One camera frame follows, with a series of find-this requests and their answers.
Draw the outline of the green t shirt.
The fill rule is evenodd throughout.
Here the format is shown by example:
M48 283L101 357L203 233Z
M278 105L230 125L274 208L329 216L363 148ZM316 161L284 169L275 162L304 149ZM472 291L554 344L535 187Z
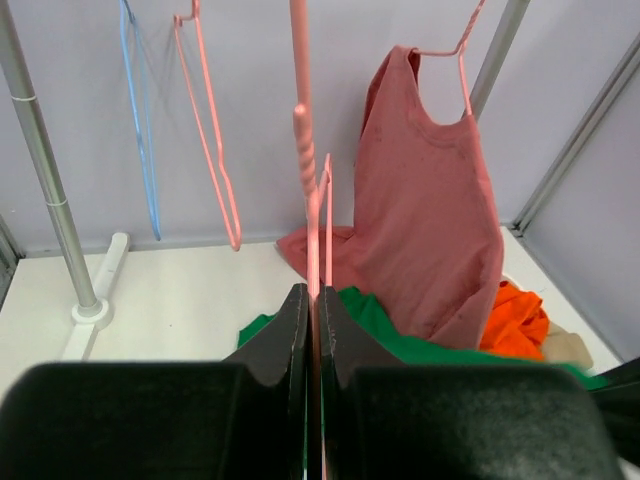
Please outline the green t shirt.
M408 365L533 366L543 362L503 357L478 350L451 349L400 334L373 294L350 286L338 292L351 318L385 349Z

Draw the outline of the beige t shirt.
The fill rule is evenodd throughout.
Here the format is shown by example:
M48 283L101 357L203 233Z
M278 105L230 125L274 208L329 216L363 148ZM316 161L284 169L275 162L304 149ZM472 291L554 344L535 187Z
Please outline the beige t shirt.
M593 367L593 358L582 337L568 332L551 322L549 332L540 350L547 363L570 364L587 370Z

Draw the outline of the light blue hanger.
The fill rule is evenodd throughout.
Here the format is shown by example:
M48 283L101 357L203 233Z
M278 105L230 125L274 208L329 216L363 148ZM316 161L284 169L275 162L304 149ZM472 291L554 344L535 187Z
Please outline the light blue hanger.
M118 5L120 46L128 86L136 147L141 164L146 205L153 237L156 241L160 241L162 232L146 58L136 15L128 1L120 0Z

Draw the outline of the pink hanger of green shirt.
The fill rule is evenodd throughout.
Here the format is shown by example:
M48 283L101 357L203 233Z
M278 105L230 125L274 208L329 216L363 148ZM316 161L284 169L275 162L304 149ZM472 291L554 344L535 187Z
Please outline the pink hanger of green shirt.
M307 3L291 1L289 5L297 89L297 105L293 111L294 136L307 218L306 279L310 312L308 331L311 333L311 351L308 361L310 371L307 380L307 477L325 479L327 473L322 426L321 333L317 305L320 293L320 191L316 180L313 141L310 36Z

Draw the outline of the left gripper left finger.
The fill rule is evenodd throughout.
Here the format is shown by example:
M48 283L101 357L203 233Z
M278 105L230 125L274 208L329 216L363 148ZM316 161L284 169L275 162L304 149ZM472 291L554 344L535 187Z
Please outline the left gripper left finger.
M307 286L225 362L237 371L221 479L300 479L306 422Z

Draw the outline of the metal clothes rack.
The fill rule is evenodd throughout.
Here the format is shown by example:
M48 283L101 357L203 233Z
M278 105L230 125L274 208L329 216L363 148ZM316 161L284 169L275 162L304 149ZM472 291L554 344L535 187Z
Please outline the metal clothes rack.
M508 1L504 8L470 94L472 109L473 113L476 114L476 119L479 119L486 105L487 99L496 82L496 78L529 3L530 1ZM187 83L189 83L189 75L180 43L179 29L184 22L194 22L216 137L218 169L224 181L232 222L230 222L229 211L221 195L218 177L211 161L206 137L202 130L202 125L199 123L199 114L192 90L189 90L189 95L192 101L193 111L196 114L201 142L209 164L211 178L216 189L216 195L221 207L230 245L234 251L238 251L242 241L242 230L233 188L224 164L223 139L219 128L219 120L209 76L206 49L201 30L200 1L191 1L191 5L189 15L174 16L174 34L185 79ZM78 303L71 309L70 318L73 327L61 358L68 361L86 360L92 351L98 332L106 328L114 317L114 308L110 305L109 298L129 252L130 237L124 232L116 232L113 234L107 253L92 282L8 1L1 1L1 65L9 87L13 106L41 185L54 231L78 299ZM326 202L325 284L327 286L332 285L333 282L333 247L331 243L331 235L333 233L332 174L332 159L331 155L327 153L322 176L318 182L320 191L320 214L323 203Z

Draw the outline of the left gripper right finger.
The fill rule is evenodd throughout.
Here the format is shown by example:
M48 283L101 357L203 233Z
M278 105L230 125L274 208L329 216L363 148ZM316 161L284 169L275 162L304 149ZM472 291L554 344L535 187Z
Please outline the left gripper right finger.
M360 437L361 410L349 384L359 368L402 367L404 363L351 318L334 288L321 288L318 311L326 477L364 479L367 461L366 442Z

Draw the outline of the orange t shirt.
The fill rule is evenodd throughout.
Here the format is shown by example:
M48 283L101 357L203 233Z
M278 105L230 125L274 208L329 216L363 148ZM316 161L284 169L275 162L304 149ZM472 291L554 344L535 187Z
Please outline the orange t shirt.
M502 280L487 320L479 350L503 357L543 362L542 345L550 320L534 292Z

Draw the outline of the pink t shirt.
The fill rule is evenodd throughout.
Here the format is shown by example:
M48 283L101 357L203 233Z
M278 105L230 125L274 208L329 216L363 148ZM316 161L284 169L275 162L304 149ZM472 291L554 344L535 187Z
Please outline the pink t shirt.
M322 234L321 278L377 298L395 328L478 347L502 277L503 240L476 120L435 122L421 58L390 50L366 96L349 227Z

